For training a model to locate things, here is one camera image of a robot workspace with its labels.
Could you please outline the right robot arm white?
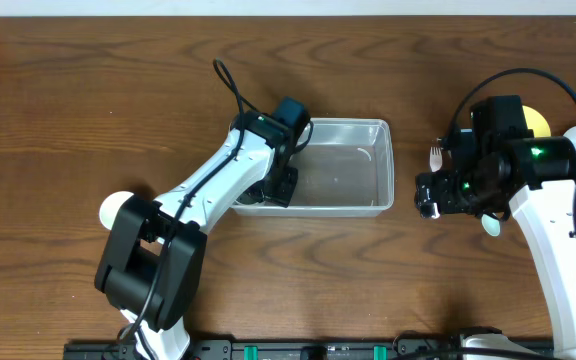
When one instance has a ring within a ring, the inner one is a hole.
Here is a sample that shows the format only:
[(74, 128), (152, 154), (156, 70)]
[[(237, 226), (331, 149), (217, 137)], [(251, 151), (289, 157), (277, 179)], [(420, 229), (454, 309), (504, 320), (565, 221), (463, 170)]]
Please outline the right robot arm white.
[(576, 359), (576, 150), (565, 137), (514, 139), (462, 168), (420, 173), (424, 218), (508, 212), (529, 246), (544, 293), (554, 355)]

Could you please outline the grey plastic cup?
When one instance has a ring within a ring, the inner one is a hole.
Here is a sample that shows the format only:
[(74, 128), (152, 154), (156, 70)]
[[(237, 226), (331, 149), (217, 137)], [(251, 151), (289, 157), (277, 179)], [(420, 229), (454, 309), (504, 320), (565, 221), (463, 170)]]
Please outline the grey plastic cup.
[(264, 201), (264, 196), (259, 194), (243, 193), (241, 194), (236, 202), (239, 205), (253, 205), (262, 203)]

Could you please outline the cream plastic cup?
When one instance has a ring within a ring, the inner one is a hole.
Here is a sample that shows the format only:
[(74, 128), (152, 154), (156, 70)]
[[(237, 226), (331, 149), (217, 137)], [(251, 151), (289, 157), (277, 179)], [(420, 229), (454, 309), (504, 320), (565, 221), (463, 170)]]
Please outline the cream plastic cup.
[(111, 230), (121, 206), (133, 196), (129, 191), (118, 191), (109, 195), (99, 208), (99, 220), (104, 228)]

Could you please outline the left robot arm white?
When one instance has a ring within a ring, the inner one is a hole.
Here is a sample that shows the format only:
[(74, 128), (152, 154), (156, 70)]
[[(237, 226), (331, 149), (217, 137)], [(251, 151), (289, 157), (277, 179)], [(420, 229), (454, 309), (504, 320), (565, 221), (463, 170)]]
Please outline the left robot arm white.
[(222, 147), (190, 178), (147, 201), (129, 191), (108, 196), (99, 210), (109, 237), (96, 288), (130, 323), (119, 351), (139, 359), (180, 359), (189, 345), (183, 316), (194, 298), (207, 235), (237, 201), (287, 207), (298, 181), (289, 166), (303, 149), (298, 139), (314, 126), (306, 112), (249, 111)]

